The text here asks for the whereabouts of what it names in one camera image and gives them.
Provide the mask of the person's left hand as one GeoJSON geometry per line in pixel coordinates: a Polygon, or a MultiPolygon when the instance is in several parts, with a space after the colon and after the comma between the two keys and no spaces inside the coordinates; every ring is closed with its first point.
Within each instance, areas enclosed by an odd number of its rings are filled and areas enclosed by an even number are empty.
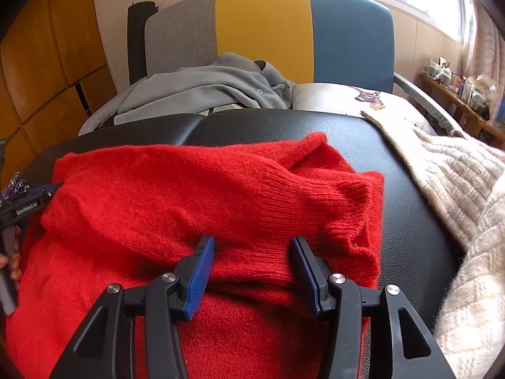
{"type": "Polygon", "coordinates": [[[5,255],[0,256],[0,269],[6,267],[11,268],[10,277],[13,281],[19,281],[22,278],[22,270],[20,268],[21,253],[20,253],[20,235],[21,229],[18,226],[14,227],[14,254],[9,257],[5,255]]]}

